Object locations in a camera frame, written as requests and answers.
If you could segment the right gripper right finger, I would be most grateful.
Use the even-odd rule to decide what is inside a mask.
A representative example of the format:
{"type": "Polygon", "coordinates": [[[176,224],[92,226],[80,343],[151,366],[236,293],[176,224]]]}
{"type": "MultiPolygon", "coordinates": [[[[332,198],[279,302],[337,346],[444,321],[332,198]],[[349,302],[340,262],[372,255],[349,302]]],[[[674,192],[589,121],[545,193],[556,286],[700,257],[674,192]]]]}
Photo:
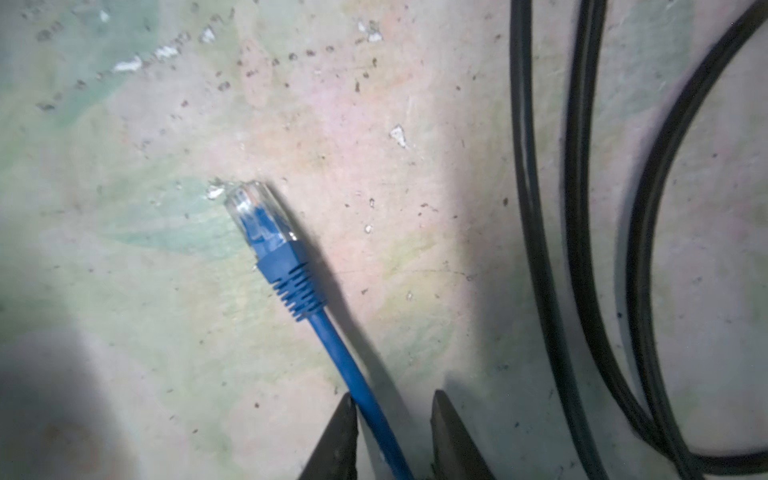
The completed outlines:
{"type": "Polygon", "coordinates": [[[434,393],[430,425],[436,479],[495,479],[444,390],[434,393]]]}

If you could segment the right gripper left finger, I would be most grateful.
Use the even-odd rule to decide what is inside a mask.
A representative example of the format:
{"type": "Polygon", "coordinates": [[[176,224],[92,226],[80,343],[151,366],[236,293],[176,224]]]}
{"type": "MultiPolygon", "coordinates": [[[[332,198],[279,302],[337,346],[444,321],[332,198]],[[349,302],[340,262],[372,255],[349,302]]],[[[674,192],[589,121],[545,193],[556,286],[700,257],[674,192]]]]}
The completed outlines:
{"type": "Polygon", "coordinates": [[[331,416],[299,480],[356,480],[358,410],[345,393],[331,416]]]}

